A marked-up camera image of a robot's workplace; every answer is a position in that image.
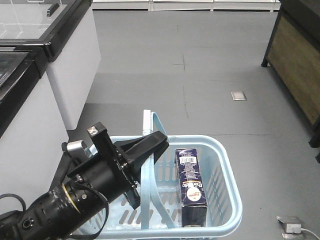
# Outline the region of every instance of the gray floor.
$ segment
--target gray floor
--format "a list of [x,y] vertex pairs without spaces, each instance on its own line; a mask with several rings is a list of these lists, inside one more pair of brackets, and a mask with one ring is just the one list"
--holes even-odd
[[[85,129],[99,121],[111,135],[139,135],[151,109],[169,135],[203,134],[225,146],[243,219],[224,239],[281,240],[277,215],[298,216],[320,234],[319,150],[260,67],[276,15],[96,11],[102,60],[70,140],[89,142]],[[230,91],[247,101],[232,101]]]

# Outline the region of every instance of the freezer glass lid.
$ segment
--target freezer glass lid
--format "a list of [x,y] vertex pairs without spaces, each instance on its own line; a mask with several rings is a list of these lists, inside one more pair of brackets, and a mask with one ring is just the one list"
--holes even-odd
[[0,52],[0,88],[27,54],[26,52]]
[[0,40],[47,36],[75,0],[0,0]]

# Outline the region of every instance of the blue box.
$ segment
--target blue box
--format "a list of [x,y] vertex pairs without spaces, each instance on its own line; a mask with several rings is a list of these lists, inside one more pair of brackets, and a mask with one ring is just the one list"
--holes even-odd
[[177,197],[182,227],[204,227],[208,203],[203,187],[196,148],[175,149]]

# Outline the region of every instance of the plastic shopping basket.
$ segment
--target plastic shopping basket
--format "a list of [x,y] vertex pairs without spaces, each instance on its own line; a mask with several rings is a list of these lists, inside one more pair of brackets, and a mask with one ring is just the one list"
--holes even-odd
[[[157,114],[143,113],[143,136],[153,126],[166,133]],[[113,142],[141,136],[113,136]],[[231,234],[242,219],[242,202],[223,145],[205,135],[168,135],[169,147],[154,165],[153,155],[141,169],[141,206],[133,210],[122,195],[109,206],[106,225],[98,239],[218,238]],[[175,149],[197,148],[202,183],[208,203],[205,227],[179,227]],[[102,210],[80,227],[83,234],[97,232],[104,222]]]

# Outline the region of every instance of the wood panel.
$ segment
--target wood panel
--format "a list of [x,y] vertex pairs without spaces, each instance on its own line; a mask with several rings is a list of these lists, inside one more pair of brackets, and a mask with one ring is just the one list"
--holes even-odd
[[282,16],[267,58],[313,125],[320,115],[320,53]]

